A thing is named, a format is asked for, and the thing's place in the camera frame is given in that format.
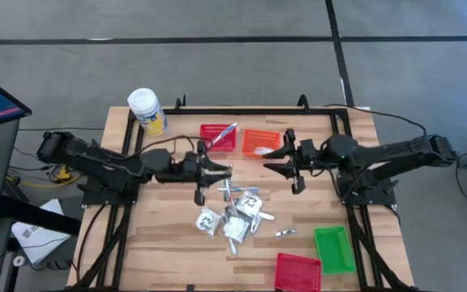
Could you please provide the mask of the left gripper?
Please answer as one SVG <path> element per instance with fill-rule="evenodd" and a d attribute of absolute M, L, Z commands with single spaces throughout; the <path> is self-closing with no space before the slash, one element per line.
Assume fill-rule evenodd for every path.
<path fill-rule="evenodd" d="M 196 191 L 194 196 L 194 202 L 198 206 L 204 206 L 204 185 L 202 178 L 204 176 L 203 160 L 206 154 L 206 145 L 202 140 L 197 143 L 197 175 L 196 175 Z M 232 166 L 221 165 L 209 158 L 207 159 L 207 171 L 209 172 L 224 172 L 220 174 L 208 174 L 208 182 L 216 183 L 231 177 Z"/>

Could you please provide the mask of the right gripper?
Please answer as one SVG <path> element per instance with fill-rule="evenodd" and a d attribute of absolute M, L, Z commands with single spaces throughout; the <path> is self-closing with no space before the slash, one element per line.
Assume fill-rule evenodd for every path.
<path fill-rule="evenodd" d="M 273 151 L 266 153 L 262 156 L 264 159 L 283 159 L 289 156 L 289 161 L 286 163 L 265 163 L 263 166 L 266 169 L 272 170 L 285 179 L 293 179 L 292 193 L 294 195 L 300 194 L 305 189 L 304 177 L 300 175 L 301 158 L 300 152 L 295 146 L 296 136 L 293 129 L 287 129 L 284 134 L 284 145 Z"/>

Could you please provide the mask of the bagged black comb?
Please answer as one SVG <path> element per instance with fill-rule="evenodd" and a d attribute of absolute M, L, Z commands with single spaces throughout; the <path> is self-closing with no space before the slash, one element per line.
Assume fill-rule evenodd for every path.
<path fill-rule="evenodd" d="M 239 217 L 238 210 L 234 205 L 228 205 L 224 208 L 224 212 L 222 213 L 223 223 L 226 224 L 231 217 Z"/>

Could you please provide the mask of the bagged white cotton balls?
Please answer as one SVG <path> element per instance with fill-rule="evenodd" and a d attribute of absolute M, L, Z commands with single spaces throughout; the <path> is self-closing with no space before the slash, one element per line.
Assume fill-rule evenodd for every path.
<path fill-rule="evenodd" d="M 243 217 L 223 216 L 222 233 L 225 237 L 230 238 L 238 243 L 243 243 L 247 233 L 250 231 L 251 223 Z"/>

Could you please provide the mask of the small red mesh basket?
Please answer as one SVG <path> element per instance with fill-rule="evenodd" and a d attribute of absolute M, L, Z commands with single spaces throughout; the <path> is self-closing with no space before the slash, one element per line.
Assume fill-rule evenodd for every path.
<path fill-rule="evenodd" d="M 236 148 L 237 136 L 225 140 L 223 143 L 217 144 L 215 147 L 211 147 L 210 143 L 218 136 L 229 124 L 201 124 L 199 130 L 199 136 L 205 140 L 205 144 L 208 147 L 209 152 L 232 152 Z"/>

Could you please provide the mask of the orange mesh basket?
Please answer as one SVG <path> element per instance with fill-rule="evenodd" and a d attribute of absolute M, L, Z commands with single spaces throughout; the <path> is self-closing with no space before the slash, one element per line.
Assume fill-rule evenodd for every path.
<path fill-rule="evenodd" d="M 277 150 L 280 147 L 281 135 L 274 131 L 262 131 L 246 129 L 242 140 L 242 154 L 247 157 L 255 157 L 252 151 L 257 146 L 264 146 Z"/>

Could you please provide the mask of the Lysol wipes canister yellow label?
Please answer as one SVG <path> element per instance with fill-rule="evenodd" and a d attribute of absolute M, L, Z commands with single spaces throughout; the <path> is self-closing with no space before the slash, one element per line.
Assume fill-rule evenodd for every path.
<path fill-rule="evenodd" d="M 150 88 L 138 88 L 127 98 L 128 105 L 149 135 L 163 135 L 168 128 L 165 113 Z"/>

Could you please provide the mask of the green plastic bin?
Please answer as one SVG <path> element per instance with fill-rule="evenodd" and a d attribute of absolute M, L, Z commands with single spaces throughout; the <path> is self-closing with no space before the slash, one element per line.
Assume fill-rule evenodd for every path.
<path fill-rule="evenodd" d="M 353 252 L 343 225 L 317 228 L 314 239 L 324 275 L 356 271 Z"/>

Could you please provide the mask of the large red mesh basket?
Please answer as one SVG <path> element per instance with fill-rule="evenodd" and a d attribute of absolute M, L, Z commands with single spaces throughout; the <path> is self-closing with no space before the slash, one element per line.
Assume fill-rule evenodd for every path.
<path fill-rule="evenodd" d="M 278 253 L 274 287 L 290 292 L 321 292 L 320 260 Z"/>

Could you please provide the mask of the black cart leg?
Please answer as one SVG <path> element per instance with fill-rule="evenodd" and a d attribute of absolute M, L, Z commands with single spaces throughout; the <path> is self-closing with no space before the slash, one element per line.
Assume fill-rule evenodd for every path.
<path fill-rule="evenodd" d="M 80 220 L 50 212 L 8 196 L 0 198 L 0 218 L 11 218 L 14 221 L 70 235 L 78 235 L 81 227 Z"/>

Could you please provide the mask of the white paper sheets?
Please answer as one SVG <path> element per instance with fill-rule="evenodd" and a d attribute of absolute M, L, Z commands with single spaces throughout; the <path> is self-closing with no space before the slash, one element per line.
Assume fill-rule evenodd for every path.
<path fill-rule="evenodd" d="M 50 200 L 39 208 L 64 215 L 58 199 Z M 30 264 L 39 264 L 72 235 L 47 230 L 36 225 L 16 221 L 11 232 Z"/>

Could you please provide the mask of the black aluminium rig frame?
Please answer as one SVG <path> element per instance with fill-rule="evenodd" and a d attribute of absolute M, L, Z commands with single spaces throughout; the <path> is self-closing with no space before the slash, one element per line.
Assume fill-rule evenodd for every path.
<path fill-rule="evenodd" d="M 246 129 L 283 133 L 292 128 L 300 140 L 312 139 L 317 144 L 336 131 L 350 133 L 366 146 L 378 143 L 372 117 L 353 109 L 184 106 L 168 109 L 167 115 L 169 132 L 178 137 L 174 144 L 177 158 L 190 147 L 187 136 L 196 135 L 204 123 L 236 122 L 239 133 Z M 131 210 L 122 265 L 110 258 L 107 269 L 89 286 L 90 292 L 269 291 L 274 287 L 278 253 L 315 257 L 315 229 L 348 222 L 327 174 L 307 178 L 306 190 L 293 195 L 288 180 L 240 150 L 215 152 L 212 159 L 233 166 L 235 183 L 258 187 L 263 210 L 275 219 L 262 223 L 257 234 L 232 255 L 224 237 L 211 237 L 195 227 L 200 207 L 193 201 L 194 185 L 150 182 L 141 187 Z M 288 228 L 297 233 L 275 236 Z"/>

